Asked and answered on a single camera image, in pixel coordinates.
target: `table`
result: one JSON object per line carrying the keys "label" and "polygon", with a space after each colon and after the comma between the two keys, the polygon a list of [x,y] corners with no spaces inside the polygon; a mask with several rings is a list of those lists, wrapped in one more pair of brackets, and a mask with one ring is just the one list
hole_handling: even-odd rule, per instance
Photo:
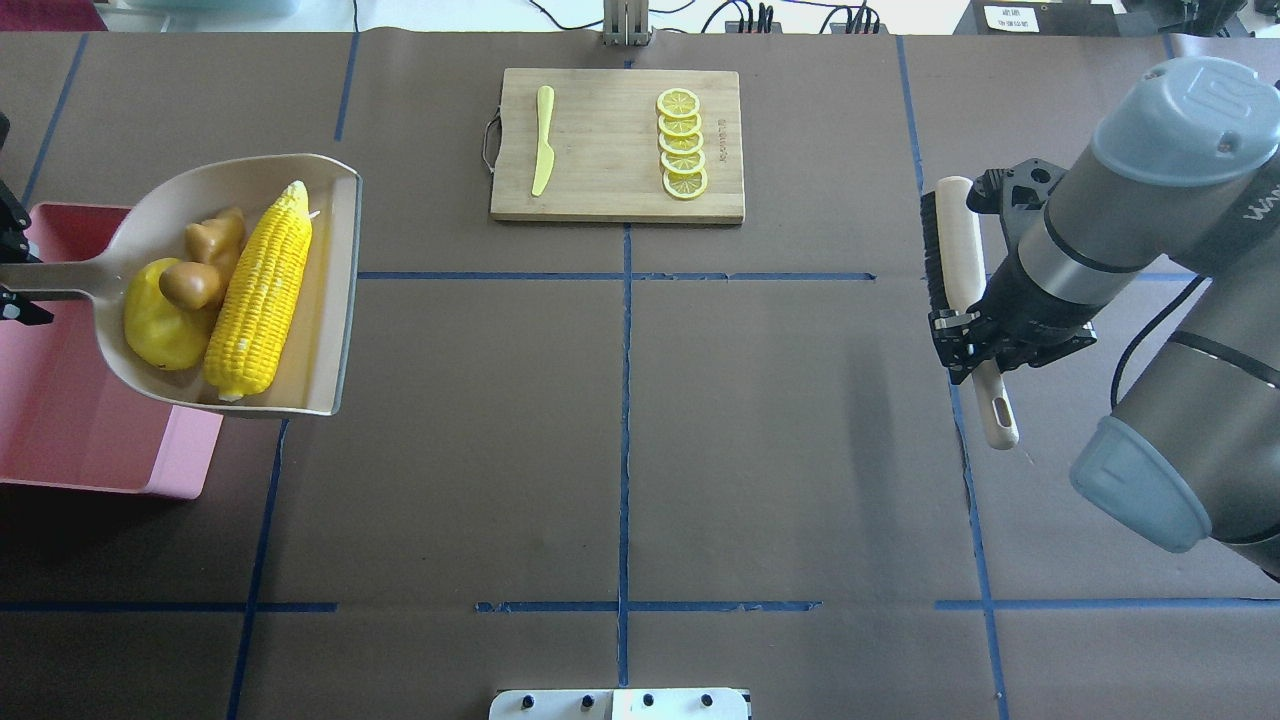
{"label": "table", "polygon": [[[1185,278],[1153,266],[1098,346],[1011,374],[998,454],[929,346],[916,197],[1070,165],[1166,56],[1274,77],[1277,49],[0,35],[0,178],[29,204],[271,152],[365,177],[337,416],[229,419],[189,503],[0,488],[0,707],[484,717],[506,688],[724,684],[773,719],[1268,716],[1280,587],[1065,477]],[[746,222],[490,220],[507,67],[739,72]]]}

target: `gray robot arm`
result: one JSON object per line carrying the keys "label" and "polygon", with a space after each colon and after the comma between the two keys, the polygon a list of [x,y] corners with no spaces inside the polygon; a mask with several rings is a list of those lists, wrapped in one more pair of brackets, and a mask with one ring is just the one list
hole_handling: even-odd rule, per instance
{"label": "gray robot arm", "polygon": [[[1212,537],[1272,577],[1280,577],[1277,145],[1280,92],[1252,69],[1215,58],[1152,68],[1070,170],[1039,176],[1047,201],[1030,204],[1020,227],[1006,223],[1010,255],[968,309],[974,320],[964,331],[975,360],[1000,359],[1002,370],[1043,364],[1082,345],[1082,324],[1161,255],[1212,278],[1102,419],[1071,483],[1166,550]],[[984,202],[983,188],[992,190],[979,183],[970,206]]]}

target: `black bristles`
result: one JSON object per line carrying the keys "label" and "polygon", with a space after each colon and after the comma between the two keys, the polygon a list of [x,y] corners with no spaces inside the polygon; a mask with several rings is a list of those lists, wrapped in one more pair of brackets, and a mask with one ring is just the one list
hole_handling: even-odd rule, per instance
{"label": "black bristles", "polygon": [[920,197],[920,231],[924,236],[924,283],[929,288],[929,306],[934,310],[942,310],[950,305],[947,305],[946,279],[942,277],[938,204],[937,196],[932,192]]}

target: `blue tape line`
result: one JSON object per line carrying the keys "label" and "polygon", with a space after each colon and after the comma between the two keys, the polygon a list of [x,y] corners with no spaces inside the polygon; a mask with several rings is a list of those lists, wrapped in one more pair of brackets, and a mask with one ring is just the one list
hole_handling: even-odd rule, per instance
{"label": "blue tape line", "polygon": [[262,566],[266,565],[266,544],[271,536],[271,514],[275,512],[275,492],[280,486],[280,468],[284,464],[284,437],[289,420],[280,420],[280,434],[275,438],[275,460],[271,462],[271,483],[266,488],[262,506],[262,528],[257,534],[257,552],[253,556],[253,574],[248,583],[248,601],[244,603],[244,623],[241,625],[241,644],[236,653],[236,673],[232,676],[232,694],[227,703],[227,720],[239,712],[239,696],[244,685],[244,667],[248,664],[250,641],[253,638],[253,616],[257,612],[257,594],[262,588]]}
{"label": "blue tape line", "polygon": [[[500,273],[467,270],[361,270],[362,281],[622,281],[627,273]],[[631,273],[631,281],[874,282],[873,273]]]}
{"label": "blue tape line", "polygon": [[[1056,600],[997,600],[996,610],[1280,610],[1280,598],[1251,597],[1112,597]],[[982,610],[974,600],[940,600],[934,610],[943,612]]]}
{"label": "blue tape line", "polygon": [[987,552],[982,543],[982,519],[978,515],[978,493],[973,483],[973,462],[969,457],[969,441],[964,429],[964,409],[960,405],[960,392],[956,386],[948,386],[951,393],[951,414],[955,418],[956,437],[960,441],[960,457],[964,464],[964,486],[969,498],[969,532],[973,536],[973,556],[978,564],[978,591],[982,596],[982,615],[987,626],[987,653],[991,656],[991,676],[996,684],[996,710],[1000,720],[1009,720],[1009,698],[1005,693],[1005,670],[1000,661],[1000,638],[996,634],[996,605],[991,597],[991,578],[987,574]]}
{"label": "blue tape line", "polygon": [[[0,612],[244,612],[243,602],[0,602]],[[259,612],[337,612],[337,602],[264,602]]]}
{"label": "blue tape line", "polygon": [[614,601],[568,601],[568,602],[477,602],[476,612],[617,612]]}
{"label": "blue tape line", "polygon": [[260,602],[261,612],[337,612],[337,602]]}
{"label": "blue tape line", "polygon": [[[627,612],[809,612],[822,607],[817,600],[746,601],[640,601],[628,602]],[[614,601],[477,602],[480,614],[520,612],[617,612]]]}
{"label": "blue tape line", "polygon": [[822,607],[817,600],[744,602],[632,602],[632,612],[809,612]]}
{"label": "blue tape line", "polygon": [[872,273],[635,273],[637,281],[844,281],[874,282]]}
{"label": "blue tape line", "polygon": [[362,281],[621,281],[622,273],[468,273],[468,272],[413,272],[364,270],[356,273]]}
{"label": "blue tape line", "polygon": [[84,46],[88,45],[88,33],[81,33],[79,45],[76,46],[76,56],[72,58],[72,67],[67,70],[67,79],[63,81],[63,91],[58,95],[58,104],[54,105],[54,114],[49,118],[49,127],[45,128],[45,138],[40,141],[40,150],[36,152],[36,163],[31,167],[31,176],[27,178],[27,188],[22,191],[22,206],[31,206],[31,193],[36,190],[36,178],[45,165],[45,156],[49,155],[49,146],[54,142],[54,129],[59,118],[63,117],[63,108],[67,106],[67,97],[72,94],[72,82],[76,81],[76,72],[79,70],[81,58],[84,56]]}
{"label": "blue tape line", "polygon": [[906,133],[911,138],[911,161],[915,164],[915,190],[924,195],[924,160],[920,155],[920,136],[915,131],[915,106],[911,102],[911,79],[906,70],[906,44],[901,35],[897,41],[897,74],[902,78],[902,105],[906,109]]}
{"label": "blue tape line", "polygon": [[1189,283],[1196,279],[1196,273],[1138,273],[1134,279],[1156,283]]}
{"label": "blue tape line", "polygon": [[243,602],[0,602],[0,612],[243,612]]}
{"label": "blue tape line", "polygon": [[618,462],[618,687],[627,667],[631,609],[631,223],[622,224],[622,438]]}
{"label": "blue tape line", "polygon": [[351,100],[351,81],[356,77],[356,55],[360,51],[360,33],[351,33],[351,50],[347,53],[347,79],[342,83],[342,102],[338,105],[338,124],[333,128],[334,142],[342,142],[342,131],[347,124],[347,101]]}

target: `yellow knife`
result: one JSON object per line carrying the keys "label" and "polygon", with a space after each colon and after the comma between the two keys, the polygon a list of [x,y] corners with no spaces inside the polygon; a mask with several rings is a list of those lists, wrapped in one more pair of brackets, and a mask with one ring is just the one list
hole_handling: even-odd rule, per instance
{"label": "yellow knife", "polygon": [[556,151],[547,137],[552,132],[552,109],[556,106],[556,91],[544,85],[538,88],[538,163],[534,165],[534,197],[539,197],[552,179],[552,167],[556,165]]}

